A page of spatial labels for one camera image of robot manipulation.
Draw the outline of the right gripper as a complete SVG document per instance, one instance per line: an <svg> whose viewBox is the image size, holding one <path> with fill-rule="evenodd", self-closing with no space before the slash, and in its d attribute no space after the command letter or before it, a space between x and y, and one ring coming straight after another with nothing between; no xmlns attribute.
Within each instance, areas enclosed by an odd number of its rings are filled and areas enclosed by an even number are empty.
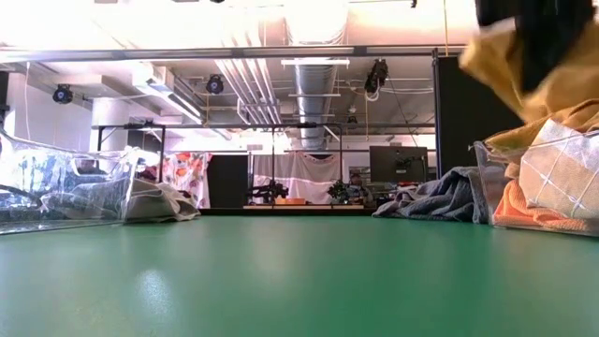
<svg viewBox="0 0 599 337"><path fill-rule="evenodd" d="M532 92L595 16L593 0L475 0L480 29L519 26L520 88Z"/></svg>

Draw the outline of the mustard yellow towel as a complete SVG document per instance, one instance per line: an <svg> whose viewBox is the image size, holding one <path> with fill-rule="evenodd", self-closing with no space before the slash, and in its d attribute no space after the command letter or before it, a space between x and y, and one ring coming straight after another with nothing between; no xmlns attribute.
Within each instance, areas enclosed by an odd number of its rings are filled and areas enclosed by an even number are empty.
<svg viewBox="0 0 599 337"><path fill-rule="evenodd" d="M495 152L507 152L528 147L547 121L572 128L579 133L599 130L599 99L584 101L524 126L493 135L486 139L484 144Z"/></svg>
<svg viewBox="0 0 599 337"><path fill-rule="evenodd" d="M526 124L552 118L599 128L599 22L590 21L560 64L530 91L520 88L520 48L514 29L498 25L475 36L460 68L487 85Z"/></svg>

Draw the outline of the orange white-checked towel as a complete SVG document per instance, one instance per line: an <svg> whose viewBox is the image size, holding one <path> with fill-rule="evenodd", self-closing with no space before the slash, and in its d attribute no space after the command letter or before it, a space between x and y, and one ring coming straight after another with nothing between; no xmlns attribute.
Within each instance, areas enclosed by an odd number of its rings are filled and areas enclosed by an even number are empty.
<svg viewBox="0 0 599 337"><path fill-rule="evenodd" d="M519 186L529 207L599 219L599 131L546 121L520 159Z"/></svg>

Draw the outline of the plain orange towel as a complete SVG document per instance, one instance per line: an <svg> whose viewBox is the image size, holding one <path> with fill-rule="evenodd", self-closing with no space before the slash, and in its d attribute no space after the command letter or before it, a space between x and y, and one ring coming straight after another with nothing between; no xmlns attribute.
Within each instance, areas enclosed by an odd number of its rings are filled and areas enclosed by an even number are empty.
<svg viewBox="0 0 599 337"><path fill-rule="evenodd" d="M492 216L492 223L501 227L599 235L599 223L566 218L547 208L528 208L526 198L515 180L505 186L503 196Z"/></svg>

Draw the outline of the grey terry towel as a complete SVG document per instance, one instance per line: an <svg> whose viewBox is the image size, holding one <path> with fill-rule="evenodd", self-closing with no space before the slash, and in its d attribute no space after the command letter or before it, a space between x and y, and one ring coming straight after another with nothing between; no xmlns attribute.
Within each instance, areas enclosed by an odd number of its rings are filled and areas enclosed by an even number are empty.
<svg viewBox="0 0 599 337"><path fill-rule="evenodd" d="M477 167L456 167L440 179L398 189L373 217L486 225L489 209Z"/></svg>

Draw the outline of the white towel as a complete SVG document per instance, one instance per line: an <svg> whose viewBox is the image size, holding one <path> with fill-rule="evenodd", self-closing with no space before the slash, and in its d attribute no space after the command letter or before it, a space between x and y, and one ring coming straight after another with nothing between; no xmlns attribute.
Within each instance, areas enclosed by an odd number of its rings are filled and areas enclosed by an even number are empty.
<svg viewBox="0 0 599 337"><path fill-rule="evenodd" d="M193 198L167 183L136 179L125 212L126 222L188 221L200 216Z"/></svg>

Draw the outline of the black partition panel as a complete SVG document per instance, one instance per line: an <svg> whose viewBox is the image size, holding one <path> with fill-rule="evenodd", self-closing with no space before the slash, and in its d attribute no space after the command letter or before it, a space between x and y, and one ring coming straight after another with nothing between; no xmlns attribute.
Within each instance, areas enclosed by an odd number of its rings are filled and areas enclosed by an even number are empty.
<svg viewBox="0 0 599 337"><path fill-rule="evenodd" d="M474 142L520 127L523 122L489 87L459 67L456 55L432 51L436 170L476 164Z"/></svg>

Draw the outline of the clear plastic basket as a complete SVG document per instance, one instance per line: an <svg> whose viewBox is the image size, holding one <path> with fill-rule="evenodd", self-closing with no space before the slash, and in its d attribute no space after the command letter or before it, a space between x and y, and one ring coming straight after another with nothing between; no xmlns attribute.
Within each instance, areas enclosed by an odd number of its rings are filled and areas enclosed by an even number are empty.
<svg viewBox="0 0 599 337"><path fill-rule="evenodd" d="M139 150L86 153L0 129L0 235L120 224Z"/></svg>
<svg viewBox="0 0 599 337"><path fill-rule="evenodd" d="M495 226L492 223L492 216L497 208L504 192L505 186L512 181L510 178L504 176L505 169L507 168L507 161L502 159L500 156L496 156L492 154L486 145L481 141L476 141L471 149L475 152L476 161L478 165L482 191L483 195L486 199L486 205L488 209L488 223L493 227L501 227ZM523 227L504 227L504 228L517 228L517 229L527 229L527 230L539 230L532 228L523 228ZM597 237L599 235L592 234L582 234L582 233L568 233L568 232L557 232L564 234L572 234L572 235L581 235L588 237Z"/></svg>

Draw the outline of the dark computer monitor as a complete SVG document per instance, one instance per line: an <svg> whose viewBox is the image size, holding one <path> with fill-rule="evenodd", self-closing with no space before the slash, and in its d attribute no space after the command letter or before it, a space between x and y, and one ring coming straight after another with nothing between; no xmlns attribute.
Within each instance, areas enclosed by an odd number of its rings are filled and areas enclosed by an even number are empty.
<svg viewBox="0 0 599 337"><path fill-rule="evenodd" d="M424 183L429 165L424 147L371 146L371 181L374 183Z"/></svg>

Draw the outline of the person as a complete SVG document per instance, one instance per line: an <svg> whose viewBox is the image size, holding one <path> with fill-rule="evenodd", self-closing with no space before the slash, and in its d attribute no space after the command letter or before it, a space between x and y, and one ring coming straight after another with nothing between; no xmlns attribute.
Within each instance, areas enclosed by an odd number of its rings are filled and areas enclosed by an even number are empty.
<svg viewBox="0 0 599 337"><path fill-rule="evenodd" d="M347 194L351 204L369 206L373 203L373 195L370 190L364 186L359 174L354 173L350 176Z"/></svg>
<svg viewBox="0 0 599 337"><path fill-rule="evenodd" d="M106 171L96 165L94 160L82 159L76 164L79 175L105 175Z"/></svg>

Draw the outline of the white hanging sheet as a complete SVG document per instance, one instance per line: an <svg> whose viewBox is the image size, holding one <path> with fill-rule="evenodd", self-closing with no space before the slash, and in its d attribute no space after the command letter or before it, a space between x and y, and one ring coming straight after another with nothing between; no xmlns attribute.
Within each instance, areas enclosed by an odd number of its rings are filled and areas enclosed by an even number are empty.
<svg viewBox="0 0 599 337"><path fill-rule="evenodd" d="M329 189L340 180L342 161L337 154L324 159L304 152L255 155L253 186L268 185L271 180L288 190L288 198L303 198L313 204L329 204Z"/></svg>

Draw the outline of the background wooden table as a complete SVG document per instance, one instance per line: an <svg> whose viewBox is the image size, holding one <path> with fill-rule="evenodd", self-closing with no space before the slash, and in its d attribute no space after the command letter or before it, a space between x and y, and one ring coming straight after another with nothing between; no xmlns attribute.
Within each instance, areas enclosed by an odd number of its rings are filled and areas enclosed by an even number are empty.
<svg viewBox="0 0 599 337"><path fill-rule="evenodd" d="M278 210L278 211L363 211L363 205L341 205L341 204L275 204L275 205L247 205L244 210Z"/></svg>

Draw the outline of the floral hanging cloth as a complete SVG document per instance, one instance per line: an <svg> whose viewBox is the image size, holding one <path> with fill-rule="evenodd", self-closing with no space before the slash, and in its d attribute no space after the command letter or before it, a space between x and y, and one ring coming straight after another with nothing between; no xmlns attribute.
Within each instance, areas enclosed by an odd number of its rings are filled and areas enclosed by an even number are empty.
<svg viewBox="0 0 599 337"><path fill-rule="evenodd" d="M210 207L208 167L212 155L204 152L166 154L163 161L163 182L189 194L198 209Z"/></svg>

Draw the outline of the silver air duct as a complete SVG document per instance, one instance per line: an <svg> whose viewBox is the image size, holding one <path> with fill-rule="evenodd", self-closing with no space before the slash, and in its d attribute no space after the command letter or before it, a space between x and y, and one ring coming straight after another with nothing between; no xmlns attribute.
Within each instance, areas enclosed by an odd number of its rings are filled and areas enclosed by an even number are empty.
<svg viewBox="0 0 599 337"><path fill-rule="evenodd" d="M301 124L323 124L327 121L337 75L333 65L294 66L295 88L299 122ZM323 126L301 128L301 146L307 150L321 150L326 147Z"/></svg>

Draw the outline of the grey overhead frame bar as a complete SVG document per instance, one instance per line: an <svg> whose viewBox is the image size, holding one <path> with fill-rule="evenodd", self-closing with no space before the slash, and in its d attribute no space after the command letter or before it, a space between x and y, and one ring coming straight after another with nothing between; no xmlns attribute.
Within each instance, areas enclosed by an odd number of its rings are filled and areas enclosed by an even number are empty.
<svg viewBox="0 0 599 337"><path fill-rule="evenodd" d="M20 62L189 61L202 59L259 59L304 57L427 56L433 51L458 54L460 44L441 45L330 45L234 47L171 50L64 50L0 49L0 64Z"/></svg>

